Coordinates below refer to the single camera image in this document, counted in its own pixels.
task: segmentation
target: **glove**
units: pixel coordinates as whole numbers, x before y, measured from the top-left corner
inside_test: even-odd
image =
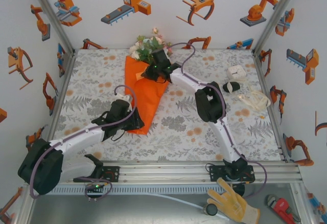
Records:
[[[260,218],[260,210],[249,206],[247,202],[239,196],[234,190],[222,179],[219,178],[217,183],[222,186],[226,192],[220,195],[212,189],[207,191],[208,204],[214,204],[218,210],[227,217],[236,222],[244,224],[258,224]]]

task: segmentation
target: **purple cable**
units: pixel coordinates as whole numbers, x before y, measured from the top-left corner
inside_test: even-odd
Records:
[[[105,196],[107,196],[111,191],[112,191],[112,183],[106,179],[93,179],[93,178],[87,178],[87,177],[78,177],[78,179],[84,180],[84,181],[93,181],[93,182],[106,182],[108,184],[110,184],[110,189],[103,194],[101,197],[99,198],[93,198],[94,201],[98,201],[102,198],[104,198]],[[85,190],[84,190],[84,195],[89,198],[89,201],[91,200],[91,198],[87,195],[87,191],[91,188],[94,188],[94,186],[86,186]]]
[[[203,85],[203,86],[209,87],[209,88],[213,89],[213,90],[218,94],[220,100],[222,101],[222,110],[223,110],[223,114],[222,114],[222,116],[220,117],[220,121],[223,123],[222,119],[223,119],[223,118],[225,117],[225,115],[226,115],[226,108],[225,108],[225,100],[224,100],[224,97],[223,97],[222,93],[221,93],[221,92],[220,92],[220,91],[219,91],[215,86],[210,85],[210,84],[205,84],[205,83],[198,83],[197,80],[195,80],[194,78],[190,77],[187,73],[184,73],[184,72],[183,72],[183,67],[184,67],[186,61],[188,61],[188,60],[189,60],[189,59],[194,55],[194,53],[195,53],[195,47],[194,47],[193,45],[191,45],[191,44],[188,44],[188,43],[177,43],[177,44],[173,44],[171,47],[173,47],[173,46],[175,46],[175,45],[179,45],[179,44],[190,45],[190,46],[193,48],[193,52],[191,53],[191,55],[190,55],[189,57],[187,57],[187,58],[183,61],[182,65],[181,65],[181,68],[180,68],[181,73],[182,73],[185,77],[187,77],[188,79],[192,80],[193,82],[195,82],[195,83],[197,83],[197,84],[199,84],[199,85]],[[243,156],[243,155],[242,155],[242,154],[241,154],[241,153],[240,153],[240,152],[239,152],[239,151],[234,147],[235,144],[233,143],[233,141],[232,141],[232,139],[231,139],[231,135],[229,134],[228,129],[227,129],[227,127],[226,127],[225,125],[224,125],[224,129],[225,129],[225,131],[226,131],[226,133],[227,133],[227,136],[228,136],[228,139],[229,139],[230,145],[233,147],[233,149],[234,149],[235,152],[238,154],[238,156],[240,156],[240,158],[242,158],[243,160],[245,160],[245,161],[248,162],[248,163],[254,163],[254,164],[259,165],[259,166],[264,170],[264,173],[265,173],[265,180],[264,180],[264,182],[263,182],[261,188],[260,188],[257,192],[255,192],[255,193],[253,193],[253,194],[250,194],[249,196],[244,197],[244,199],[247,199],[247,198],[253,197],[253,196],[259,194],[259,193],[260,193],[260,192],[265,188],[265,186],[266,186],[266,184],[267,184],[268,174],[267,174],[266,168],[265,168],[265,167],[264,167],[260,162],[258,162],[258,161],[252,161],[252,160],[248,160],[248,159],[246,159],[246,158],[245,158],[245,157],[244,157],[244,156]]]
[[[137,98],[136,98],[136,94],[135,92],[132,90],[131,87],[127,86],[127,85],[118,85],[115,87],[114,89],[114,94],[116,95],[116,90],[119,88],[119,87],[125,87],[127,89],[130,90],[130,92],[133,94],[133,98],[134,98],[134,108],[132,109],[131,113],[128,114],[125,118],[117,121],[117,122],[113,122],[113,123],[107,123],[105,125],[101,125],[101,126],[94,126],[94,127],[91,127],[89,128],[88,130],[91,131],[91,130],[95,130],[95,129],[98,129],[98,128],[102,128],[102,127],[107,127],[107,126],[114,126],[114,125],[117,125],[121,122],[124,122],[125,120],[127,120],[130,116],[132,116],[132,114],[134,113],[135,109],[136,109],[136,106],[137,106]],[[80,131],[80,132],[77,132],[71,136],[68,136],[67,138],[65,138],[64,140],[62,140],[62,143],[70,140],[70,139],[73,139],[75,138],[76,136],[79,136],[79,135],[82,135],[86,133],[86,130],[84,131]],[[33,168],[33,171],[32,171],[32,174],[31,174],[31,178],[30,178],[30,195],[33,199],[37,199],[40,195],[35,195],[34,194],[34,191],[33,191],[33,186],[34,186],[34,179],[35,179],[35,175],[36,175],[36,170],[37,168],[39,167],[41,161],[46,157],[46,155],[54,148],[56,148],[57,146],[59,146],[61,143],[58,142],[56,143],[55,145],[51,146],[50,148],[48,148],[42,155],[41,157],[36,161],[36,164],[34,165],[34,168]]]

